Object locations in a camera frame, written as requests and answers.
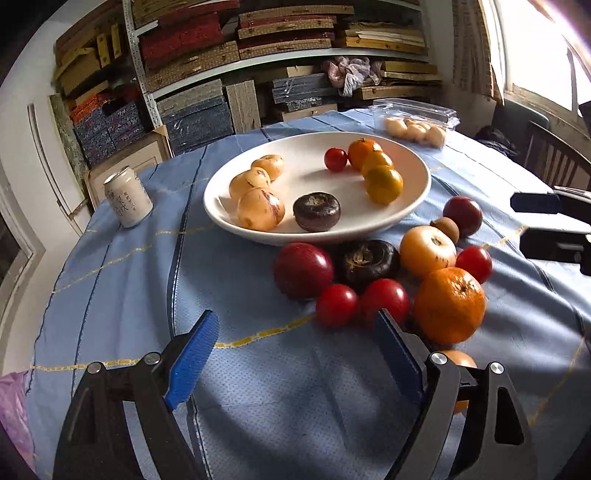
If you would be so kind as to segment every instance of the purple plastic bag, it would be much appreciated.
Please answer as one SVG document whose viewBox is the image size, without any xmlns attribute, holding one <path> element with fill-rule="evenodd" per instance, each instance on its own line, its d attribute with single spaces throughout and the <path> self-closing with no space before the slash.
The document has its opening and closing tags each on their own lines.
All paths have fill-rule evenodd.
<svg viewBox="0 0 591 480">
<path fill-rule="evenodd" d="M 25 411 L 25 382 L 27 372 L 0 377 L 0 422 L 18 452 L 29 467 L 33 465 L 33 439 Z"/>
</svg>

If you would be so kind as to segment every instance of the red board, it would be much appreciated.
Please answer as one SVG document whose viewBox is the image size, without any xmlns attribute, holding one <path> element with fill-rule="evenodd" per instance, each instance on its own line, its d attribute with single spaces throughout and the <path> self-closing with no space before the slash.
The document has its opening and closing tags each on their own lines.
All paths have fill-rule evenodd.
<svg viewBox="0 0 591 480">
<path fill-rule="evenodd" d="M 143 35 L 139 46 L 146 68 L 156 69 L 194 50 L 224 42 L 217 13 L 200 15 L 190 20 Z"/>
<path fill-rule="evenodd" d="M 177 10 L 176 12 L 172 12 L 168 15 L 160 17 L 158 19 L 158 25 L 160 25 L 161 27 L 166 27 L 169 25 L 184 22 L 198 15 L 205 15 L 212 12 L 220 12 L 223 10 L 231 10 L 233 8 L 240 8 L 240 2 L 238 0 L 226 0 L 223 2 L 215 2 L 212 4 L 195 5 L 194 7 L 183 8 L 182 10 Z"/>
</svg>

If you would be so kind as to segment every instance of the can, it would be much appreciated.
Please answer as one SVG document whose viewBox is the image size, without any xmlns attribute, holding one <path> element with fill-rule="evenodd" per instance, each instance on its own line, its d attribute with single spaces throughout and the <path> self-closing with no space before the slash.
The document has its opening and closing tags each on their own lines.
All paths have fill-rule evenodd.
<svg viewBox="0 0 591 480">
<path fill-rule="evenodd" d="M 105 196 L 125 228 L 140 223 L 154 207 L 133 168 L 124 167 L 107 178 L 103 185 Z"/>
</svg>

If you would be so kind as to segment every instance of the white plate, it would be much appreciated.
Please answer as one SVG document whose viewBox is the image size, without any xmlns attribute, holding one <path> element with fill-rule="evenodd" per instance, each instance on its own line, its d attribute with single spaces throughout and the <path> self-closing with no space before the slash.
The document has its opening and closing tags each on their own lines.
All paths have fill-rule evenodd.
<svg viewBox="0 0 591 480">
<path fill-rule="evenodd" d="M 360 138 L 379 142 L 396 170 L 402 175 L 404 188 L 396 201 L 388 206 L 372 202 L 363 188 L 363 177 L 348 165 L 340 173 L 324 165 L 324 152 L 331 147 L 345 151 Z M 236 202 L 230 199 L 228 185 L 239 173 L 248 170 L 257 158 L 268 154 L 281 155 L 285 170 L 271 188 L 285 203 L 285 218 L 270 232 L 257 232 L 238 226 Z M 416 210 L 431 189 L 431 173 L 421 158 L 400 145 L 382 137 L 348 132 L 320 132 L 296 135 L 259 145 L 230 160 L 209 180 L 203 204 L 210 218 L 224 230 L 267 245 L 291 242 L 322 244 L 363 238 L 370 233 L 395 225 Z M 341 217 L 327 232 L 308 233 L 294 219 L 292 205 L 300 196 L 311 192 L 334 195 L 341 206 Z"/>
</svg>

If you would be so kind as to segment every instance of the cloth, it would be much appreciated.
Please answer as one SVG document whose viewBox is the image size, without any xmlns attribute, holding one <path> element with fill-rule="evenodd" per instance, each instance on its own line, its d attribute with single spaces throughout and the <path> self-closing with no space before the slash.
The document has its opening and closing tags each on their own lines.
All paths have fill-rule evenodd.
<svg viewBox="0 0 591 480">
<path fill-rule="evenodd" d="M 381 67 L 381 61 L 370 62 L 367 57 L 335 57 L 334 60 L 325 60 L 320 66 L 343 97 L 353 96 L 359 87 L 379 85 Z"/>
<path fill-rule="evenodd" d="M 25 410 L 25 374 L 11 373 L 0 377 L 0 423 L 18 453 L 35 471 L 33 439 Z"/>
<path fill-rule="evenodd" d="M 487 147 L 494 148 L 497 152 L 502 153 L 513 161 L 518 161 L 519 159 L 517 147 L 511 143 L 503 132 L 490 125 L 482 127 L 474 136 L 474 140 L 479 141 Z"/>
<path fill-rule="evenodd" d="M 485 2 L 452 0 L 454 59 L 453 83 L 461 90 L 479 93 L 503 103 L 500 55 L 491 49 L 495 36 L 492 11 L 485 12 Z"/>
<path fill-rule="evenodd" d="M 143 171 L 154 210 L 132 229 L 119 227 L 107 203 L 99 205 L 57 279 L 27 382 L 42 478 L 53 469 L 86 364 L 126 365 L 161 351 L 207 308 L 220 318 L 219 341 L 175 417 L 210 478 L 385 477 L 417 412 L 400 396 L 374 340 L 355 329 L 319 328 L 309 317 L 313 302 L 290 301 L 275 288 L 279 248 L 218 228 L 202 202 L 207 180 L 241 152 L 309 132 L 374 134 L 373 124 L 366 109 L 332 111 L 226 137 Z M 524 224 L 591 228 L 562 215 L 515 213 L 509 204 L 515 191 L 550 189 L 457 132 L 441 152 L 404 145 L 431 170 L 431 190 L 415 213 L 376 237 L 397 247 L 404 232 L 439 217 L 455 194 L 481 205 L 482 227 L 459 248 L 490 245 L 487 311 L 456 348 L 479 367 L 505 366 L 530 422 L 540 480 L 553 479 L 591 425 L 591 278 L 576 265 L 526 260 L 519 233 Z M 399 280 L 412 296 L 417 280 L 404 274 Z M 135 409 L 127 413 L 144 476 L 157 479 L 145 443 L 136 441 L 142 435 Z M 446 478 L 462 422 L 462 415 L 454 417 L 434 478 Z"/>
</svg>

